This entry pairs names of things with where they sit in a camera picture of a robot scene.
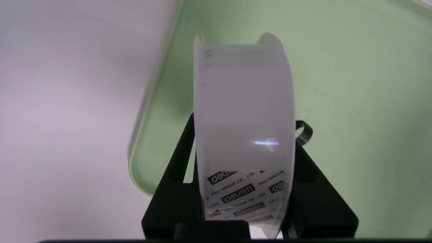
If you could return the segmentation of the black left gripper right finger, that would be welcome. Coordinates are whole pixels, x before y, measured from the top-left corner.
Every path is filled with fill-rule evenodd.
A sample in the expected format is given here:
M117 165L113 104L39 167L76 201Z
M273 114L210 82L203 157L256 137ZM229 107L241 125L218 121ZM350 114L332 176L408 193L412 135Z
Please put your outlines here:
M304 148L296 143L286 238L353 238L358 217Z

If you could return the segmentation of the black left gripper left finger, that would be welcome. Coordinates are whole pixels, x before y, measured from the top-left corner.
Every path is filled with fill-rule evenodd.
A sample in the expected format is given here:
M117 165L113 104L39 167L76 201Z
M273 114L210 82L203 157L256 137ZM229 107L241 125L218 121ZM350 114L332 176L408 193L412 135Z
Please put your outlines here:
M194 139L191 114L142 218L146 238L173 238L179 223L203 218L196 160L193 161L192 182L184 182Z

